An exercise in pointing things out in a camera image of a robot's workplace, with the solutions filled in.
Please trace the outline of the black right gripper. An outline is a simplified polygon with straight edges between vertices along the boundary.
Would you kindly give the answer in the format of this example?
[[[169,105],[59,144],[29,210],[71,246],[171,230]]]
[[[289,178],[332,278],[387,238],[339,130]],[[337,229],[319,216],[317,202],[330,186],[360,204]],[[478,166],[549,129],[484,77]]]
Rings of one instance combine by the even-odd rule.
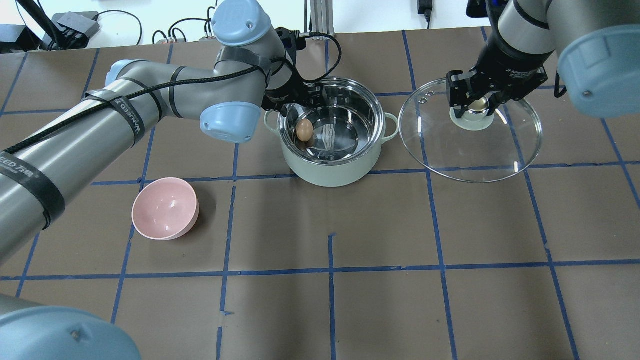
[[[468,110],[473,102],[487,98],[489,110],[494,111],[509,101],[522,100],[548,80],[544,68],[548,58],[549,54],[526,54],[489,42],[469,71],[446,73],[448,105]]]

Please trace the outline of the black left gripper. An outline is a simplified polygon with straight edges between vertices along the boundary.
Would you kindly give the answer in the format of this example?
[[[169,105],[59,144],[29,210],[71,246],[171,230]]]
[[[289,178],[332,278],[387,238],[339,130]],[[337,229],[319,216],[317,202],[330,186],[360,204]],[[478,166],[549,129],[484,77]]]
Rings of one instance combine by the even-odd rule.
[[[298,30],[277,27],[275,32],[285,48],[285,55],[272,59],[276,68],[271,78],[283,75],[286,79],[282,84],[265,90],[261,108],[264,111],[287,113],[290,104],[311,109],[326,105],[323,84],[318,80],[305,80],[297,68],[298,51],[306,49],[306,39],[301,37]]]

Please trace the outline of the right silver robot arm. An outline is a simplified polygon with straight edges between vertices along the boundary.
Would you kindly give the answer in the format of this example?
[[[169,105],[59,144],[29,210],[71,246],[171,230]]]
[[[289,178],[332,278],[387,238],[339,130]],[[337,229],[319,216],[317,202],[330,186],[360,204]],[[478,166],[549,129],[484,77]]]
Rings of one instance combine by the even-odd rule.
[[[639,112],[639,2],[637,0],[469,0],[469,18],[489,19],[492,33],[470,71],[446,75],[453,119],[491,116],[521,101],[548,75],[557,55],[554,95],[567,94],[589,117]]]

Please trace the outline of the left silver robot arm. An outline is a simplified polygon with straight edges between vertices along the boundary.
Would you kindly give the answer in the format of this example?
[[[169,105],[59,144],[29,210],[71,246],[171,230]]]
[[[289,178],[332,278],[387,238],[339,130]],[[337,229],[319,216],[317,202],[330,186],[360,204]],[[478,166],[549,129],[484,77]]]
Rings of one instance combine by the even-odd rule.
[[[242,144],[262,111],[320,104],[256,0],[225,0],[210,20],[221,43],[212,69],[120,60],[105,87],[1,153],[1,262],[49,228],[67,205],[165,117],[199,121],[203,133]]]

